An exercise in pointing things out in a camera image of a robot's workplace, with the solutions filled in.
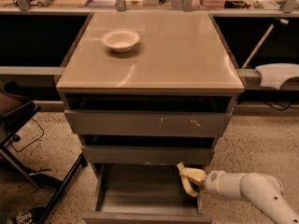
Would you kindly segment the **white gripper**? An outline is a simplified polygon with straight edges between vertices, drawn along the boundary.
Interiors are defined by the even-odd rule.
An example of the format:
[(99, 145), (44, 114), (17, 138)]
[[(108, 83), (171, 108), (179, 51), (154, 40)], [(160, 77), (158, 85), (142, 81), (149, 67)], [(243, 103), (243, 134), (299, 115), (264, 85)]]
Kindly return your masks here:
[(185, 167), (181, 162), (177, 165), (181, 183), (186, 193), (192, 197), (199, 195), (192, 188), (191, 182), (200, 185), (204, 180), (205, 191), (213, 198), (221, 201), (242, 201), (240, 190), (242, 173), (226, 173), (224, 171), (211, 171), (207, 174), (202, 169)]

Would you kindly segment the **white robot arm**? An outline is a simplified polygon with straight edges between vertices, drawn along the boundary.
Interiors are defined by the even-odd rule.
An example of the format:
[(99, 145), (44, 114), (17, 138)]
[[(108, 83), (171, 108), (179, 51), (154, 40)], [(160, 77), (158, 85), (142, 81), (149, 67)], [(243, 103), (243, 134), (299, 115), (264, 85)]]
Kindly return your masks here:
[(197, 197), (204, 191), (222, 201), (248, 202), (275, 224), (299, 224), (299, 215), (285, 201), (281, 182), (259, 173), (227, 173), (177, 165), (185, 191)]

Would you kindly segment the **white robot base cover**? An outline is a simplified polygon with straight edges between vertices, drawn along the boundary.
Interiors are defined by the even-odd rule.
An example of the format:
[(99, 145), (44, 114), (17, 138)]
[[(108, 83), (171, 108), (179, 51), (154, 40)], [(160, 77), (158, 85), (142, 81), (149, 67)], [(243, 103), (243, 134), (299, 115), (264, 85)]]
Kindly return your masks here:
[(264, 88), (279, 90), (290, 78), (299, 77), (299, 64), (270, 63), (255, 67), (261, 77), (260, 85)]

